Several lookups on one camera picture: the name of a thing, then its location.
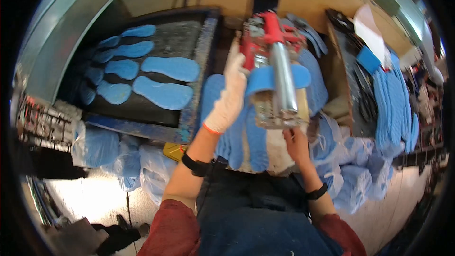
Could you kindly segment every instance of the blue apron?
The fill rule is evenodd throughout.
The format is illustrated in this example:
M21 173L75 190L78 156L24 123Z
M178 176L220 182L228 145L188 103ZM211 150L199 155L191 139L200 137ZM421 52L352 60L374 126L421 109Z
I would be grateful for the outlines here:
M304 190L295 178L224 167L214 163L197 198L200 256L343 254L309 222Z

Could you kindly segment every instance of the red shirt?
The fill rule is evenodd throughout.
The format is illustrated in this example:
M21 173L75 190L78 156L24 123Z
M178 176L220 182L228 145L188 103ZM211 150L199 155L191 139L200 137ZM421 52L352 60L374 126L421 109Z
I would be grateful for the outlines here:
M325 215L316 227L343 248L343 256L367 255L357 234L338 215ZM137 255L196 256L201 243L199 230L190 208L176 200L164 200Z

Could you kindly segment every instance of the white paper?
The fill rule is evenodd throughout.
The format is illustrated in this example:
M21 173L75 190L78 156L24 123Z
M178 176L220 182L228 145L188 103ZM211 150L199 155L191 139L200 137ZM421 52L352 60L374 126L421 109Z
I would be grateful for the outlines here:
M373 14L368 4L357 10L354 16L355 33L362 38L372 53L384 66L385 44L382 34L374 23Z

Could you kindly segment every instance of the white glove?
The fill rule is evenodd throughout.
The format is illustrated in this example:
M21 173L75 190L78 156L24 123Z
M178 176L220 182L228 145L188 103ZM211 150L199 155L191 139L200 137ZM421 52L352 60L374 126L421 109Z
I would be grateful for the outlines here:
M236 37L231 45L224 68L224 90L215 101L212 111L205 119L203 126L215 134L223 134L237 119L243 108L248 73L244 69L245 56L239 52L239 39Z

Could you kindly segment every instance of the black wristband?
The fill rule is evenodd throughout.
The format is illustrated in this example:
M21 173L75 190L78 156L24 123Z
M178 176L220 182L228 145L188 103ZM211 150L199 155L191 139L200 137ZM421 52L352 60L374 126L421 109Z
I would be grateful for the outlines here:
M313 192L309 192L309 193L306 193L306 197L307 197L307 200L317 200L319 199L320 197L322 197L322 195L325 194L325 192L327 192L327 184L324 183L322 184L322 187L321 189L319 190L314 190Z
M202 161L194 161L185 153L182 157L182 162L191 170L191 173L194 176L204 177L207 174L208 169L210 168L210 163L205 163Z

